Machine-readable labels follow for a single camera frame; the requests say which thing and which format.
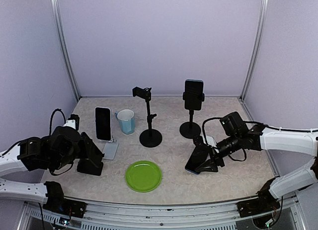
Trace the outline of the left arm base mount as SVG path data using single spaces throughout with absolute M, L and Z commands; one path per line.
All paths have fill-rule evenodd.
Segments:
M 71 199 L 48 198 L 46 204 L 43 205 L 45 210 L 67 215 L 69 217 L 83 218 L 87 203 Z

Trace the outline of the black phone blue case bottom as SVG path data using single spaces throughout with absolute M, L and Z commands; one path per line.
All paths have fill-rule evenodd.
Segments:
M 87 146 L 87 154 L 88 160 L 90 160 L 95 166 L 102 162 L 104 154 L 102 151 L 96 146 L 93 140 L 88 136 L 88 146 Z

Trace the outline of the tall black clamp stand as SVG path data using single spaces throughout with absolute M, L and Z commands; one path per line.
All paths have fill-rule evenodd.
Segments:
M 154 148 L 160 145 L 162 142 L 162 134 L 160 131 L 152 128 L 152 120 L 157 116 L 157 114 L 151 113 L 150 101 L 151 101 L 151 87 L 140 88 L 135 87 L 132 89 L 133 97 L 142 98 L 146 102 L 147 107 L 147 124 L 148 128 L 141 132 L 139 140 L 141 145 L 147 148 Z

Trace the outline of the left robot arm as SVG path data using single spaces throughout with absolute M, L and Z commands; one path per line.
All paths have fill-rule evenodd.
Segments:
M 87 156 L 85 141 L 87 135 L 72 127 L 58 126 L 54 132 L 42 138 L 31 137 L 15 143 L 0 154 L 1 176 L 33 170 L 48 170 L 54 173 L 66 165 L 73 165 L 75 159 Z M 22 183 L 0 180 L 0 196 L 46 204 L 50 202 L 58 212 L 70 207 L 57 182 Z

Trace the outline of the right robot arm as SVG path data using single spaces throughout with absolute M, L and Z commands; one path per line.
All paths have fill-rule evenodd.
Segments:
M 223 158 L 238 150 L 287 151 L 310 155 L 312 160 L 298 169 L 267 181 L 258 191 L 254 208 L 265 212 L 274 200 L 284 195 L 307 188 L 318 181 L 318 132 L 314 129 L 293 130 L 276 128 L 259 122 L 244 121 L 237 112 L 219 117 L 228 138 L 208 144 L 206 135 L 197 136 L 193 142 L 195 152 L 204 154 L 206 159 L 196 159 L 194 172 L 218 172 L 223 167 Z

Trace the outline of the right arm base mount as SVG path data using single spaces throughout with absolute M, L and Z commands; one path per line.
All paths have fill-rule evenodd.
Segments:
M 238 202 L 237 208 L 240 217 L 245 218 L 279 209 L 280 202 L 278 200 L 268 202 L 267 200 L 256 198 Z

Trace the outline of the short black clamp stand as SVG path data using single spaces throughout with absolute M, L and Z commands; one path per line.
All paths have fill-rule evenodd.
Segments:
M 184 122 L 180 128 L 179 132 L 180 134 L 187 138 L 192 139 L 196 136 L 199 136 L 201 134 L 201 128 L 200 126 L 193 121 L 194 111 L 195 110 L 188 110 L 189 111 L 189 121 Z

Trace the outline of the black phone white case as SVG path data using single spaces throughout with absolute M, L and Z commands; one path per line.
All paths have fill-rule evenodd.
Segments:
M 111 110 L 109 108 L 95 108 L 95 130 L 98 140 L 111 140 Z

